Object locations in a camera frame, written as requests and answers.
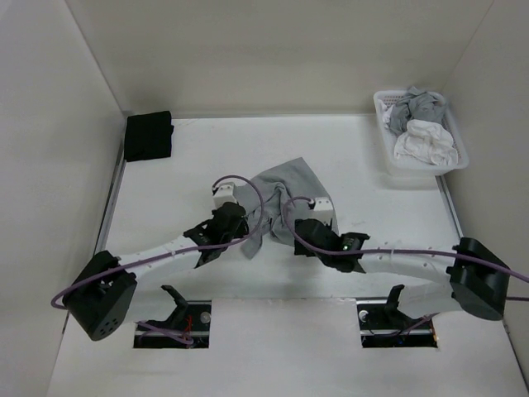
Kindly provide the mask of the grey tank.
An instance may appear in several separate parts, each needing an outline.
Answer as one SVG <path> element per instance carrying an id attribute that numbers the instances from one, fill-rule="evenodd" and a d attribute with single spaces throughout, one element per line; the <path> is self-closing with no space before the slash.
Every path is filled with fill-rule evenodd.
<path id="1" fill-rule="evenodd" d="M 441 124 L 447 108 L 448 102 L 441 94 L 412 86 L 393 105 L 388 129 L 400 136 L 407 131 L 407 123 L 411 120 Z"/>
<path id="2" fill-rule="evenodd" d="M 295 219 L 307 216 L 308 207 L 302 201 L 290 204 L 288 222 L 285 222 L 281 209 L 289 199 L 297 196 L 311 199 L 330 197 L 302 157 L 265 170 L 251 181 L 260 191 L 263 203 L 260 203 L 253 187 L 248 184 L 234 189 L 234 197 L 245 209 L 248 228 L 253 229 L 257 224 L 260 225 L 260 230 L 240 245 L 242 254 L 248 260 L 256 256 L 262 247 L 263 237 L 267 234 L 277 243 L 294 245 L 293 235 L 288 228 L 293 225 Z"/>

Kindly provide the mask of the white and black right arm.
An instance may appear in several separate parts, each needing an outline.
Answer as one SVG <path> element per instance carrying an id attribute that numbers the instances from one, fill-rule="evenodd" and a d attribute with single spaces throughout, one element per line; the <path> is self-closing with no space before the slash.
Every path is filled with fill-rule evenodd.
<path id="1" fill-rule="evenodd" d="M 395 285 L 376 313 L 404 329 L 433 314 L 464 311 L 489 321 L 503 319 L 508 267 L 479 241 L 463 237 L 452 251 L 398 249 L 358 232 L 337 235 L 314 218 L 294 223 L 297 256 L 314 256 L 342 273 L 408 276 L 420 285 Z"/>

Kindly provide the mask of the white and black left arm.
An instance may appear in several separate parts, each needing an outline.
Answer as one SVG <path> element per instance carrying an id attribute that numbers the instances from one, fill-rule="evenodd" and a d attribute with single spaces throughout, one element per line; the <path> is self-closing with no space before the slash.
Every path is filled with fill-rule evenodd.
<path id="1" fill-rule="evenodd" d="M 189 345 L 190 337 L 178 335 L 188 302 L 169 284 L 169 278 L 218 259 L 233 241 L 248 233 L 243 207 L 224 203 L 212 210 L 212 218 L 162 246 L 120 257 L 100 251 L 64 295 L 63 305 L 95 342 L 109 337 L 123 323 L 140 322 L 146 331 Z M 152 285 L 169 294 L 172 301 L 158 309 L 141 305 L 140 289 Z"/>

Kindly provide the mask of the folded black tank top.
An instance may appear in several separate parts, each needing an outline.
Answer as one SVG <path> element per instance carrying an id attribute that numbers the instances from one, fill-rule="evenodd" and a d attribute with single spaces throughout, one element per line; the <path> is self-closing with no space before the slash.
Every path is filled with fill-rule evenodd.
<path id="1" fill-rule="evenodd" d="M 126 162 L 171 157 L 174 126 L 170 111 L 129 116 L 126 120 Z"/>

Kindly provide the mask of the white tank top in basket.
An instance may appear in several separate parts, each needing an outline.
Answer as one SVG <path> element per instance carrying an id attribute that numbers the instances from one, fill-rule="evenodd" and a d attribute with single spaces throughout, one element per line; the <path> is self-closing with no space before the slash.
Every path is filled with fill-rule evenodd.
<path id="1" fill-rule="evenodd" d="M 384 144 L 392 166 L 400 170 L 453 170 L 460 164 L 454 136 L 443 127 L 442 122 L 411 120 L 407 123 L 407 131 L 395 136 L 388 129 L 393 105 L 377 101 Z"/>

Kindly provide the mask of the grey tank top in basket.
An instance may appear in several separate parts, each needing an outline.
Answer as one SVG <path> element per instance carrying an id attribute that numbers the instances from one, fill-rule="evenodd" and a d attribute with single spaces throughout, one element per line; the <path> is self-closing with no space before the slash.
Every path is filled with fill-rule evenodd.
<path id="1" fill-rule="evenodd" d="M 448 102 L 441 94 L 412 86 L 393 105 L 388 129 L 400 136 L 407 131 L 407 123 L 411 120 L 441 124 L 447 108 Z"/>

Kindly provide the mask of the white plastic laundry basket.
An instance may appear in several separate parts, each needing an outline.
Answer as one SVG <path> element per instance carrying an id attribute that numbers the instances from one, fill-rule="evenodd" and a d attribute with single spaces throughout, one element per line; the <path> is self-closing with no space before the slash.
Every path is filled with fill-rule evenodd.
<path id="1" fill-rule="evenodd" d="M 373 96 L 388 172 L 401 177 L 440 176 L 469 165 L 446 99 L 411 87 Z"/>

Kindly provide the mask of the white front cover board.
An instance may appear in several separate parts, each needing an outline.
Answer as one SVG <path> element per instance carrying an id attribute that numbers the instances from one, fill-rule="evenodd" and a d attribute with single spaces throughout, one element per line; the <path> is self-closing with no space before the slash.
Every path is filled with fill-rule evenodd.
<path id="1" fill-rule="evenodd" d="M 135 349 L 125 325 L 101 342 L 64 333 L 51 396 L 525 396 L 501 323 L 434 321 L 435 348 L 364 348 L 350 299 L 212 304 L 206 349 Z"/>

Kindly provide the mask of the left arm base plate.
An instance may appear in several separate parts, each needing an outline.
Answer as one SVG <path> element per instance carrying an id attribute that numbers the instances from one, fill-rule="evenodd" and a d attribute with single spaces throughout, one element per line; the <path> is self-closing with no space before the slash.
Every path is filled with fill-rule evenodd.
<path id="1" fill-rule="evenodd" d="M 133 339 L 135 349 L 206 349 L 209 348 L 212 301 L 190 301 L 183 318 L 174 326 L 156 325 L 176 336 L 137 325 Z"/>

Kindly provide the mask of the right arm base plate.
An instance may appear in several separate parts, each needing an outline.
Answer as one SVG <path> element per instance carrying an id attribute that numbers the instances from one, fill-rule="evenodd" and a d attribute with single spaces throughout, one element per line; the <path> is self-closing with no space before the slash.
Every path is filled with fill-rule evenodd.
<path id="1" fill-rule="evenodd" d="M 363 348 L 437 348 L 432 315 L 411 319 L 380 299 L 358 300 L 356 309 Z"/>

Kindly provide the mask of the aluminium table edge rail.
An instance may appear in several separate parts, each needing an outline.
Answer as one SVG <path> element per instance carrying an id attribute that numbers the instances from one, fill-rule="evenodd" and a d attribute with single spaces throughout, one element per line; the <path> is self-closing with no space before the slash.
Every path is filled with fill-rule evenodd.
<path id="1" fill-rule="evenodd" d="M 112 172 L 112 180 L 110 183 L 109 190 L 107 192 L 107 199 L 102 214 L 102 220 L 99 225 L 98 235 L 95 241 L 95 247 L 88 261 L 91 261 L 92 258 L 103 248 L 105 248 L 107 244 L 107 239 L 112 224 L 112 218 L 117 204 L 117 198 L 122 184 L 122 178 L 126 168 L 124 152 L 124 141 L 122 141 L 118 149 L 115 168 Z"/>

